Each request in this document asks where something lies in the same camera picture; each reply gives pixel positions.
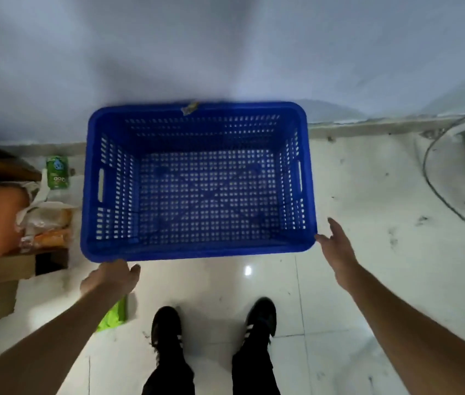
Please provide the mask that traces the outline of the person's black trouser leg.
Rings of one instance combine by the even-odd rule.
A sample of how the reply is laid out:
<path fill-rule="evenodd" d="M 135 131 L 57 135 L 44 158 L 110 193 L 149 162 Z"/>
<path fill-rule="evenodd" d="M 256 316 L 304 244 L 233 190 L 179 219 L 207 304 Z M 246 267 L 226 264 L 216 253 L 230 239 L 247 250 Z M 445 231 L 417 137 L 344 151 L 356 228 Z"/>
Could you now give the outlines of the person's black trouser leg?
<path fill-rule="evenodd" d="M 157 366 L 144 384 L 142 395 L 195 395 L 194 372 L 180 344 L 156 349 Z"/>
<path fill-rule="evenodd" d="M 277 386 L 268 346 L 270 334 L 253 327 L 232 359 L 234 395 L 281 395 Z"/>

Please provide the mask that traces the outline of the person's left forearm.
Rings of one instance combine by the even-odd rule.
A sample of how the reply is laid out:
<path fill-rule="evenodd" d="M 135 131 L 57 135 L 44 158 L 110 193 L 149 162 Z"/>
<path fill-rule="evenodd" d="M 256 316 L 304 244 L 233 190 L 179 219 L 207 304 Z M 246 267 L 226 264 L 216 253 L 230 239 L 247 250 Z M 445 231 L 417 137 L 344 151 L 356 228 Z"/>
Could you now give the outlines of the person's left forearm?
<path fill-rule="evenodd" d="M 121 287 L 101 284 L 0 355 L 0 395 L 56 395 Z"/>

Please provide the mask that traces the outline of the person's left hand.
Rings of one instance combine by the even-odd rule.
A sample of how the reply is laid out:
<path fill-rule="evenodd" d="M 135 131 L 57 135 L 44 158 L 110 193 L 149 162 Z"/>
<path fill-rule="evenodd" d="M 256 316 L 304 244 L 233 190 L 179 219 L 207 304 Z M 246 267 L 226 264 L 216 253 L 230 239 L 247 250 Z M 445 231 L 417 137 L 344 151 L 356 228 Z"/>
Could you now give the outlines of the person's left hand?
<path fill-rule="evenodd" d="M 79 287 L 81 297 L 94 290 L 107 292 L 117 299 L 128 295 L 136 288 L 129 286 L 128 282 L 129 270 L 132 266 L 123 259 L 100 263 L 82 280 Z"/>

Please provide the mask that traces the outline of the person's right forearm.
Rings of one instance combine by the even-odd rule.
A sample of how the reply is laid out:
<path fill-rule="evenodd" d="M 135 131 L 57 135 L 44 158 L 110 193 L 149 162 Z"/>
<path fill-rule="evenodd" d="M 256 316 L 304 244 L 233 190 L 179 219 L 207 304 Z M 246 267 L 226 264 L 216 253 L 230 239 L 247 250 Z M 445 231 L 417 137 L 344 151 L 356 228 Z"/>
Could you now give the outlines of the person's right forearm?
<path fill-rule="evenodd" d="M 464 339 L 406 303 L 354 261 L 334 271 L 411 395 L 465 395 Z"/>

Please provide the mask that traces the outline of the person's left black shoe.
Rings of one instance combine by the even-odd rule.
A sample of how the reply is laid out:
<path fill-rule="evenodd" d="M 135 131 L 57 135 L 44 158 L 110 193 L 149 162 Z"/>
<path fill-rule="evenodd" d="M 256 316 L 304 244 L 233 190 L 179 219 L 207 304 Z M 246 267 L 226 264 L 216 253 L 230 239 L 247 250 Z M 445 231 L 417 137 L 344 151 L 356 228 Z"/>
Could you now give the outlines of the person's left black shoe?
<path fill-rule="evenodd" d="M 151 346 L 157 365 L 184 360 L 181 319 L 172 306 L 163 306 L 155 314 L 151 326 Z"/>

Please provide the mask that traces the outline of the clear bag with bread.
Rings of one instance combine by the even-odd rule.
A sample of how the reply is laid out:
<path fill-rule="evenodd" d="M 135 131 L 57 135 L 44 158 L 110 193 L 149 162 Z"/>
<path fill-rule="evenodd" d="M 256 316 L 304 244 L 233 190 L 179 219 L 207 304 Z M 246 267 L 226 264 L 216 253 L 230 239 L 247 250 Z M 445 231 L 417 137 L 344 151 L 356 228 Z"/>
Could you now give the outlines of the clear bag with bread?
<path fill-rule="evenodd" d="M 33 203 L 17 213 L 21 252 L 66 249 L 71 238 L 74 207 L 57 201 Z"/>

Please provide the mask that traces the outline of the person's left black trouser leg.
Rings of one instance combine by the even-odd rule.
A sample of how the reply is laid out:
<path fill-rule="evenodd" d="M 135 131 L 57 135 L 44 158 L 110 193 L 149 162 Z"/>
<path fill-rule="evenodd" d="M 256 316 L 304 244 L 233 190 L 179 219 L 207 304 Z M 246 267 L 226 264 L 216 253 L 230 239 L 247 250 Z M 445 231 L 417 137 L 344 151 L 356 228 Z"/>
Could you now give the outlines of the person's left black trouser leg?
<path fill-rule="evenodd" d="M 142 395 L 195 395 L 194 372 L 180 344 L 156 349 L 157 366 L 144 384 Z"/>

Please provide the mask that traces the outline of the person's right black shoe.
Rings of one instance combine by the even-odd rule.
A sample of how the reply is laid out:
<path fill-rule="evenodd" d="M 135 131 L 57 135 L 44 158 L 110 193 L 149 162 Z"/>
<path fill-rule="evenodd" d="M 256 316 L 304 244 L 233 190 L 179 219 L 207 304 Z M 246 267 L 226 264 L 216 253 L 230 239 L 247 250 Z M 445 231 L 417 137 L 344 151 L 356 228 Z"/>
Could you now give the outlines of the person's right black shoe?
<path fill-rule="evenodd" d="M 272 340 L 276 333 L 277 312 L 274 302 L 268 297 L 259 298 L 250 309 L 245 322 L 246 340 L 254 328 L 263 328 L 267 332 L 269 340 Z"/>

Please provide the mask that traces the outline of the blue perforated plastic crate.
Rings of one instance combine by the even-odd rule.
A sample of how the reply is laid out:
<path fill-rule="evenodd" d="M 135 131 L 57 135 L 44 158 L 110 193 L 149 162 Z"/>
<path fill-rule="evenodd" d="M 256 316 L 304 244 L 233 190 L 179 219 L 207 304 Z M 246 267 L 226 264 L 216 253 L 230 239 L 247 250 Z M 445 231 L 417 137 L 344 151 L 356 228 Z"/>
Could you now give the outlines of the blue perforated plastic crate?
<path fill-rule="evenodd" d="M 298 104 L 125 105 L 91 115 L 80 232 L 88 260 L 296 253 L 316 233 Z"/>

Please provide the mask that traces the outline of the person's right hand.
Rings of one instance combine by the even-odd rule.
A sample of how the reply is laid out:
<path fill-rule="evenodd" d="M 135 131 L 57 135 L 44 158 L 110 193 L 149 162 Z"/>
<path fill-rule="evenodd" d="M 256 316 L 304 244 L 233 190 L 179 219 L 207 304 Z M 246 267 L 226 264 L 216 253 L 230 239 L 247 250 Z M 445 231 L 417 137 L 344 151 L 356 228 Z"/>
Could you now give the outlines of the person's right hand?
<path fill-rule="evenodd" d="M 330 247 L 321 247 L 321 250 L 335 274 L 337 283 L 350 293 L 363 268 L 356 259 L 353 247 L 342 226 L 333 218 L 328 218 L 327 221 L 331 232 L 332 245 Z"/>

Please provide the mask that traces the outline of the person's right black trouser leg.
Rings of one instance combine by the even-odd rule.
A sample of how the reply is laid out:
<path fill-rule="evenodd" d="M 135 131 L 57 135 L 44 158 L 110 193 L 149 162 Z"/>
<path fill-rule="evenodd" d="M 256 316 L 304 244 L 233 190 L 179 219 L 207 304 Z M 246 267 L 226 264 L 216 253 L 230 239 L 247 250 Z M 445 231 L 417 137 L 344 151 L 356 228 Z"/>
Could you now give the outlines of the person's right black trouser leg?
<path fill-rule="evenodd" d="M 253 327 L 232 359 L 234 395 L 281 395 L 277 386 L 268 346 L 270 334 Z"/>

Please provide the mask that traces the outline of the bright green plastic bag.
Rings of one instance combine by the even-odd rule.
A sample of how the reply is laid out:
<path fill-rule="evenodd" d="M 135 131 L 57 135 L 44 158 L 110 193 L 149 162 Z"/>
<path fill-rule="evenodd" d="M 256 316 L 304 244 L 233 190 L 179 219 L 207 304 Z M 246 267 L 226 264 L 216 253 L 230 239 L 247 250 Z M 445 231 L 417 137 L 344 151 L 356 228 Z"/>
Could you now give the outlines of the bright green plastic bag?
<path fill-rule="evenodd" d="M 119 300 L 111 309 L 106 313 L 103 319 L 97 326 L 96 332 L 101 332 L 108 329 L 114 329 L 118 326 L 125 324 L 128 320 L 128 296 Z"/>

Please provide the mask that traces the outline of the person's black shoe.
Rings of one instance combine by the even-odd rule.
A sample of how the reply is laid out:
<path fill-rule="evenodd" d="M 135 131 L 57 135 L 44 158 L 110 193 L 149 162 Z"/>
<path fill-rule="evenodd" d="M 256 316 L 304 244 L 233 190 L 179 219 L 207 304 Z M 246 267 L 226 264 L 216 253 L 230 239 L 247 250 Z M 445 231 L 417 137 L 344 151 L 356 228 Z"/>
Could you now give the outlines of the person's black shoe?
<path fill-rule="evenodd" d="M 172 306 L 163 306 L 155 314 L 151 326 L 151 346 L 157 365 L 184 360 L 181 319 Z"/>
<path fill-rule="evenodd" d="M 263 328 L 267 332 L 269 340 L 272 340 L 276 333 L 277 312 L 274 302 L 268 297 L 259 298 L 250 309 L 245 322 L 246 340 L 254 328 Z"/>

